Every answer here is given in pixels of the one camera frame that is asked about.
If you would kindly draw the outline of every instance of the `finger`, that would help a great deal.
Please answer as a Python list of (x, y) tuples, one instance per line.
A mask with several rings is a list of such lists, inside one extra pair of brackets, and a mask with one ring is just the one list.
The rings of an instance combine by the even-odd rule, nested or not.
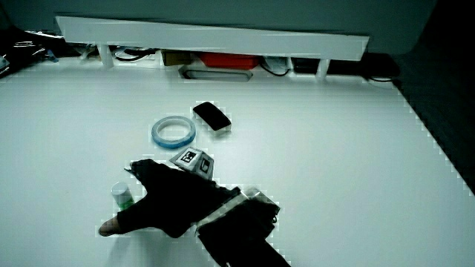
[(151, 212), (153, 212), (153, 207), (151, 204), (150, 196), (147, 194), (137, 203), (117, 213), (117, 222), (120, 225), (118, 234), (152, 226)]
[(117, 221), (117, 216), (110, 219), (107, 222), (104, 222), (99, 228), (99, 234), (103, 237), (108, 237), (112, 234), (121, 234), (122, 229), (120, 228), (119, 222)]
[(142, 159), (131, 163), (131, 172), (142, 183), (147, 192), (157, 190), (160, 177), (167, 177), (169, 167), (152, 159)]

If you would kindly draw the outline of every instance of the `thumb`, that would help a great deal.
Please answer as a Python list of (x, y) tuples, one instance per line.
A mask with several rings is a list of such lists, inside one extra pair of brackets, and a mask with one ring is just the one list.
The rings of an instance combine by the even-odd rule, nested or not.
[(119, 222), (117, 221), (117, 216), (107, 222), (104, 222), (101, 228), (99, 228), (99, 234), (103, 237), (108, 237), (112, 234), (120, 233), (122, 233), (122, 229), (120, 228)]
[(120, 211), (117, 216), (102, 224), (99, 234), (108, 237), (112, 234), (126, 234), (151, 226), (149, 202), (147, 195), (126, 210)]

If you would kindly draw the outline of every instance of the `black cable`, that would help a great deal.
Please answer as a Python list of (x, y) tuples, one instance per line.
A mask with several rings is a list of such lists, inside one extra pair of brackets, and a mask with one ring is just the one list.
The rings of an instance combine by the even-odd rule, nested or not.
[(120, 60), (122, 62), (132, 62), (132, 61), (136, 61), (136, 60), (139, 60), (139, 59), (143, 59), (144, 57), (146, 57), (148, 55), (155, 54), (155, 51), (156, 51), (155, 49), (147, 49), (147, 50), (125, 49), (124, 53), (126, 53), (128, 55), (131, 55), (131, 56), (136, 56), (136, 57), (130, 58), (130, 59), (125, 59), (125, 58), (118, 57), (117, 54), (116, 54), (116, 59)]
[(267, 70), (267, 69), (262, 65), (262, 63), (259, 63), (259, 65), (260, 65), (264, 70), (266, 70), (268, 73), (271, 73), (272, 75), (277, 76), (277, 77), (285, 76), (286, 74), (288, 74), (288, 72), (289, 72), (289, 70), (290, 70), (290, 69), (287, 69), (287, 71), (286, 71), (284, 74), (276, 74), (276, 73), (273, 73), (273, 72), (270, 71), (270, 70)]
[(122, 62), (132, 62), (132, 61), (136, 61), (136, 60), (139, 60), (139, 59), (143, 59), (145, 56), (136, 56), (134, 58), (130, 58), (130, 59), (124, 59), (124, 58), (120, 58), (118, 56), (116, 56), (116, 59), (117, 60), (120, 60)]

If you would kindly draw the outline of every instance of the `small bottle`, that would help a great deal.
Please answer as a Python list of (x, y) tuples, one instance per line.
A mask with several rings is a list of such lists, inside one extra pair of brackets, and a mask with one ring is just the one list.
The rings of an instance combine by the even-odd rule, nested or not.
[(120, 210), (123, 211), (132, 206), (135, 201), (128, 189), (128, 185), (124, 182), (116, 183), (111, 189), (112, 197), (116, 200)]

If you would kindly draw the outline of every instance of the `black glove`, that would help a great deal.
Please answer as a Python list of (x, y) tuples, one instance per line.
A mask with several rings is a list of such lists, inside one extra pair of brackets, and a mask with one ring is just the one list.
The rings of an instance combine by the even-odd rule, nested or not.
[(193, 225), (240, 193), (196, 174), (169, 168), (152, 159), (131, 163), (131, 172), (147, 195), (99, 229), (102, 236), (125, 234), (146, 227), (162, 229), (178, 238)]

